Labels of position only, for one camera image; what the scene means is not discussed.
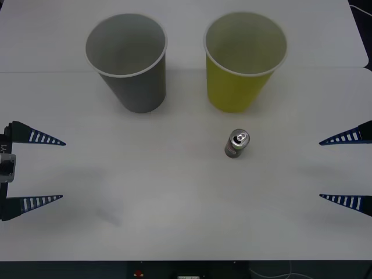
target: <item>gray cup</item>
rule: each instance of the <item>gray cup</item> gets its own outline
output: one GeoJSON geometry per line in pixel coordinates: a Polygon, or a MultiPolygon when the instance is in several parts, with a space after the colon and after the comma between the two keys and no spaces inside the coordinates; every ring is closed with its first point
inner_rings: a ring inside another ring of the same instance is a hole
{"type": "Polygon", "coordinates": [[[85,55],[128,110],[144,113],[164,101],[166,48],[159,23],[128,13],[98,23],[87,38],[85,55]]]}

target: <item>cup rim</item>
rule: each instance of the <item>cup rim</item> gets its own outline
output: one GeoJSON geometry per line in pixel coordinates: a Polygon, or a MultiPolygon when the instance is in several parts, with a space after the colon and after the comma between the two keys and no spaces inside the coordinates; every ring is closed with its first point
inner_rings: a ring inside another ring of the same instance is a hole
{"type": "Polygon", "coordinates": [[[267,74],[270,74],[272,73],[273,71],[275,71],[277,68],[279,68],[285,61],[285,59],[287,58],[287,55],[288,55],[288,37],[286,35],[286,33],[284,32],[284,30],[281,28],[281,26],[273,19],[267,17],[267,16],[264,16],[264,15],[261,15],[260,13],[255,13],[255,12],[250,12],[250,11],[236,11],[236,12],[230,12],[230,13],[225,13],[221,16],[219,16],[218,18],[214,19],[206,28],[205,32],[204,32],[204,39],[203,39],[203,44],[204,44],[204,50],[207,54],[207,56],[209,57],[209,59],[220,69],[224,70],[224,71],[227,71],[228,73],[230,74],[234,74],[236,76],[241,76],[241,77],[260,77],[260,76],[265,76],[267,74]],[[273,22],[283,33],[284,35],[284,39],[285,39],[285,42],[287,43],[287,47],[285,48],[285,54],[283,56],[283,58],[281,59],[281,61],[276,65],[274,66],[273,68],[271,68],[270,70],[267,70],[267,71],[263,71],[261,73],[256,73],[256,74],[243,74],[243,73],[239,73],[237,71],[232,71],[232,70],[229,70],[228,68],[225,68],[224,66],[222,66],[220,63],[218,63],[213,57],[212,55],[209,53],[208,51],[208,48],[207,48],[207,43],[206,43],[206,37],[207,37],[207,33],[209,31],[209,29],[211,28],[211,26],[216,22],[218,21],[219,19],[221,19],[222,17],[224,16],[228,16],[228,15],[232,15],[234,13],[247,13],[247,14],[252,14],[252,15],[258,15],[258,16],[261,16],[261,17],[264,17],[268,20],[270,20],[271,22],[273,22]]]}
{"type": "Polygon", "coordinates": [[[84,55],[85,55],[85,59],[87,60],[88,64],[95,70],[97,71],[98,73],[100,74],[103,74],[104,76],[106,77],[134,77],[134,76],[138,76],[140,74],[143,74],[149,70],[151,70],[152,68],[154,68],[160,60],[163,59],[164,55],[165,55],[165,52],[167,50],[167,46],[168,46],[168,36],[167,36],[167,33],[165,32],[165,29],[164,27],[157,21],[155,20],[153,17],[151,16],[148,16],[148,15],[145,15],[143,13],[115,13],[113,15],[110,15],[100,21],[98,21],[94,26],[93,28],[88,32],[88,35],[85,37],[85,45],[84,45],[84,55]],[[160,54],[160,56],[157,58],[157,60],[155,62],[153,62],[150,66],[148,66],[147,68],[144,68],[143,70],[141,71],[138,71],[136,73],[132,73],[132,74],[109,74],[109,73],[106,73],[105,71],[102,71],[102,70],[99,70],[98,68],[96,68],[89,60],[88,56],[87,56],[87,41],[88,41],[88,38],[89,36],[92,34],[92,32],[96,29],[97,26],[99,26],[102,22],[104,22],[105,20],[108,20],[108,19],[111,19],[112,17],[116,17],[116,16],[121,16],[121,15],[139,15],[139,16],[144,16],[144,17],[147,17],[148,19],[151,19],[153,20],[157,25],[159,25],[159,27],[162,29],[163,31],[163,34],[164,34],[164,48],[163,48],[163,52],[160,54]]]}

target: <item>yellow cup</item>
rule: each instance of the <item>yellow cup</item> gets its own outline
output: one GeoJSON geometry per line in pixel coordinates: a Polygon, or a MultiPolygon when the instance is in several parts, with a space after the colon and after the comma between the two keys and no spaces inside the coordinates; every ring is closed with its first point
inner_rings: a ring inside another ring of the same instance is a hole
{"type": "Polygon", "coordinates": [[[204,35],[210,102],[243,112],[287,56],[282,29],[264,16],[236,12],[215,20],[204,35]]]}

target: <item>can lid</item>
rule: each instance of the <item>can lid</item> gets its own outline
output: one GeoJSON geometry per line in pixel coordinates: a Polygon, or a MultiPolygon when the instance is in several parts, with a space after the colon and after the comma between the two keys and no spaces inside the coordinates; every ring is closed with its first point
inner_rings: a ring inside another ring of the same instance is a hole
{"type": "Polygon", "coordinates": [[[235,149],[243,149],[251,140],[249,134],[243,129],[236,129],[230,135],[230,141],[235,149]]]}

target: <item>table surface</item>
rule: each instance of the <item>table surface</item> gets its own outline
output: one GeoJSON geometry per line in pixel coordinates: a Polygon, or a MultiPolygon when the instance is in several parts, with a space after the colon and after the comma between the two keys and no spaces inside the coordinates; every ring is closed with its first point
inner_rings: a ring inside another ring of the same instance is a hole
{"type": "Polygon", "coordinates": [[[371,217],[320,193],[371,195],[368,145],[319,141],[372,119],[366,69],[278,70],[245,113],[215,109],[203,70],[167,72],[154,112],[95,73],[0,74],[0,119],[64,147],[15,144],[8,196],[63,199],[0,223],[0,260],[370,259],[371,217]],[[224,154],[229,133],[251,143],[224,154]]]}
{"type": "Polygon", "coordinates": [[[91,71],[84,57],[88,32],[105,17],[130,12],[164,25],[168,69],[204,69],[206,26],[237,10],[262,13],[283,27],[288,65],[368,64],[347,0],[10,0],[0,12],[0,72],[91,71]]]}

